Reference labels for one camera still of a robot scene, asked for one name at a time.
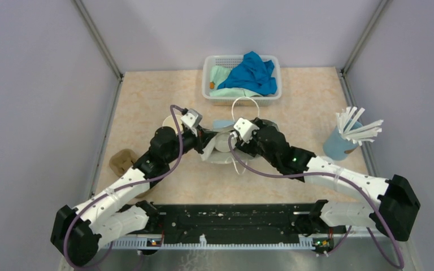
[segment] gray wall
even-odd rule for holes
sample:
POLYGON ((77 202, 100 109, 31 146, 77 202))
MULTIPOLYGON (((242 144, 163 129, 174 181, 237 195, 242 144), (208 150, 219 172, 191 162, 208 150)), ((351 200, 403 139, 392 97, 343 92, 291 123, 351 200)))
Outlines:
POLYGON ((199 69, 250 50, 284 67, 341 67, 379 2, 84 1, 122 71, 199 69))
POLYGON ((364 120, 385 120, 381 173, 407 177, 421 201, 412 237, 434 270, 434 1, 393 1, 349 77, 364 120))
POLYGON ((83 200, 116 79, 70 1, 0 1, 0 270, 56 270, 55 212, 83 200))

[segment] brown label on cup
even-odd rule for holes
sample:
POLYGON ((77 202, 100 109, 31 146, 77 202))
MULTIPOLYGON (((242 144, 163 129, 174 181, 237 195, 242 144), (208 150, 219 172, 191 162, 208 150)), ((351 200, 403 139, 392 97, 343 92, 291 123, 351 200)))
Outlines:
POLYGON ((354 151, 356 148, 353 148, 353 149, 351 149, 351 150, 346 150, 346 151, 344 151, 344 153, 346 153, 346 154, 351 154, 351 152, 352 151, 354 151))

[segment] table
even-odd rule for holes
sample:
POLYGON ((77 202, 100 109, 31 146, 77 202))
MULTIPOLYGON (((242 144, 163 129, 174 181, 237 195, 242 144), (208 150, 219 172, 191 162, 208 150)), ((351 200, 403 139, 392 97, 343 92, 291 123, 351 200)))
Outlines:
MULTIPOLYGON (((282 97, 271 106, 261 107, 261 118, 276 122, 291 145, 324 155, 322 145, 335 127, 335 112, 347 106, 336 69, 282 68, 281 76, 282 97)), ((170 115, 171 104, 194 108, 203 115, 201 125, 207 128, 212 127, 213 120, 232 119, 230 107, 212 106, 204 99, 201 83, 202 71, 125 74, 96 194, 118 179, 109 167, 110 157, 124 148, 130 148, 137 155, 147 151, 155 130, 170 115)), ((253 119, 257 109, 236 107, 235 114, 253 119)), ((338 164, 367 174, 360 148, 338 164)), ((249 165, 262 172, 278 174, 262 158, 249 165)), ((167 204, 354 201, 325 187, 296 180, 270 179, 251 172, 238 175, 232 164, 203 162, 195 151, 184 155, 178 168, 142 199, 167 204)))

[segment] blue cup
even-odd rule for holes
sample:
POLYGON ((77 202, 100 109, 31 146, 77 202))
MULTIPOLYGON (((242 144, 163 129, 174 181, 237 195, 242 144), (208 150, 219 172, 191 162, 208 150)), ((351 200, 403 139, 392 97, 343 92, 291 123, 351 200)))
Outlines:
MULTIPOLYGON (((360 127, 362 127, 362 124, 357 121, 350 130, 360 127)), ((352 141, 343 138, 338 132, 338 128, 335 127, 327 141, 323 144, 323 151, 325 152, 325 155, 330 157, 332 160, 341 161, 347 158, 347 156, 349 156, 349 154, 357 147, 358 143, 354 144, 352 141)))

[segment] white plastic basket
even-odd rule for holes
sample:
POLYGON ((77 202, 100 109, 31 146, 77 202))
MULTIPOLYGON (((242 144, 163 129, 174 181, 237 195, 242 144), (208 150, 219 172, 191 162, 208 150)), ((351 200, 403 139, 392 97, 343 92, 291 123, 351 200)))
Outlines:
MULTIPOLYGON (((279 61, 275 56, 272 55, 261 55, 262 60, 271 60, 274 63, 274 72, 272 72, 272 77, 275 78, 277 83, 277 91, 275 94, 267 95, 265 97, 252 97, 259 106, 269 106, 275 100, 282 96, 282 78, 280 76, 280 65, 279 61)), ((208 99, 215 106, 231 106, 233 101, 238 97, 211 97, 210 96, 210 70, 213 66, 219 65, 226 68, 234 68, 239 65, 244 59, 244 55, 211 55, 205 59, 202 72, 202 95, 204 98, 208 99)), ((237 106, 255 106, 251 100, 239 100, 236 103, 237 106)))

